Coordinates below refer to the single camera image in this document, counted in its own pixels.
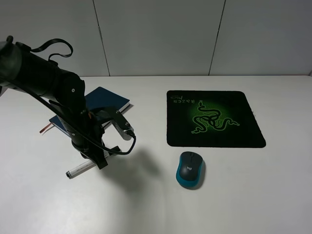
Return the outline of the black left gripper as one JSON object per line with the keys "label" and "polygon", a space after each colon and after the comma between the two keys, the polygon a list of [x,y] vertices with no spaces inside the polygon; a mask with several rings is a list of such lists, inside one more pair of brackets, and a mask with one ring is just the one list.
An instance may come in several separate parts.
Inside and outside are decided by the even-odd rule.
{"label": "black left gripper", "polygon": [[108,152],[115,153],[114,149],[106,149],[102,142],[103,123],[112,120],[107,109],[95,108],[89,110],[84,98],[74,98],[53,101],[49,104],[56,110],[57,116],[70,135],[72,145],[83,158],[91,160],[101,170],[108,165]]}

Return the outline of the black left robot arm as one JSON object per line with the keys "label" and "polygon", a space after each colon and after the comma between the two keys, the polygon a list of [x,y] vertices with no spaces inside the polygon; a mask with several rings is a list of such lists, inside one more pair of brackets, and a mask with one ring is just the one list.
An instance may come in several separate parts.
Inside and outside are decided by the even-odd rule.
{"label": "black left robot arm", "polygon": [[28,93],[52,110],[71,138],[73,147],[83,158],[93,161],[99,169],[108,165],[102,135],[104,129],[95,112],[86,105],[85,82],[75,73],[58,67],[51,60],[36,56],[55,43],[71,44],[63,39],[51,39],[36,49],[13,43],[8,36],[0,43],[0,85]]}

